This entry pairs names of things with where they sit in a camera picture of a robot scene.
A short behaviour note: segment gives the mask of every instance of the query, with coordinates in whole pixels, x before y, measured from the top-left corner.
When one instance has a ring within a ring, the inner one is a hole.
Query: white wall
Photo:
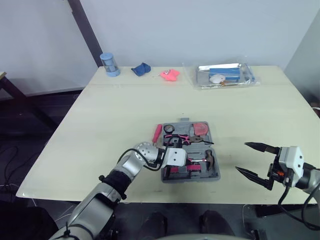
[[[320,100],[320,11],[284,73],[309,102]]]
[[[248,56],[279,65],[293,56],[319,0],[81,0],[104,52],[119,65],[181,66]]]
[[[67,1],[2,0],[0,11],[0,72],[25,94],[89,82],[97,65]]]

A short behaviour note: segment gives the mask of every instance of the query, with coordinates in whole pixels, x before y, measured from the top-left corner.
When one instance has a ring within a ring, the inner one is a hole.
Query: dark floor
[[[59,123],[78,95],[79,92],[70,92],[37,96],[32,100]],[[1,186],[0,201],[13,202],[20,206],[42,207],[60,228],[76,207],[75,203],[25,199],[14,195],[51,134],[49,128],[14,102],[0,102],[0,173],[3,173],[0,174],[0,184],[4,184],[5,175],[10,183],[10,188]],[[261,209],[266,214],[258,217],[257,210]],[[283,213],[267,216],[272,211],[267,206],[240,204],[120,203],[115,210],[116,220],[112,228],[118,230],[120,240],[136,239],[147,216],[158,211],[168,218],[168,235],[198,233],[199,216],[206,210],[219,212],[238,237],[261,240],[320,239],[319,232],[308,230],[303,224]],[[310,221],[319,219],[317,206],[308,208],[307,218]]]

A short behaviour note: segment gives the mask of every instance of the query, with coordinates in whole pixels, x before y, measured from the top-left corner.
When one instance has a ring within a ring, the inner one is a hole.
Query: white table
[[[162,183],[159,172],[143,169],[125,202],[276,204],[284,187],[255,184],[235,166],[267,178],[274,155],[245,146],[300,146],[306,161],[320,167],[320,121],[277,66],[253,67],[256,87],[196,90],[182,74],[166,82],[153,67],[142,77],[129,67],[115,78],[100,67],[42,151],[18,197],[81,201],[115,166],[123,151],[151,141],[157,124],[207,121],[220,168],[217,182]],[[292,189],[284,204],[302,204],[307,194]]]

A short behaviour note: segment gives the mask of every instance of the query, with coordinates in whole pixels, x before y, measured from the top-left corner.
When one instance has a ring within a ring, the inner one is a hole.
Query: blue object
[[[145,73],[148,73],[151,71],[151,67],[146,63],[141,63],[139,66],[135,68],[131,68],[131,70],[138,76],[141,77]]]
[[[239,67],[233,68],[210,68],[209,78],[215,74],[221,74],[225,76],[225,80],[239,80],[240,69]]]
[[[106,74],[109,77],[116,77],[120,74],[120,69],[118,68],[114,55],[111,52],[102,53],[100,59],[105,68]]]

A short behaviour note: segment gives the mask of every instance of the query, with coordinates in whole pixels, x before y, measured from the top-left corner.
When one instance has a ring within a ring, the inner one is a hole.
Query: pink toy
[[[170,69],[168,71],[163,71],[160,73],[160,76],[163,77],[165,80],[174,82],[177,81],[177,76],[180,74],[179,71]]]

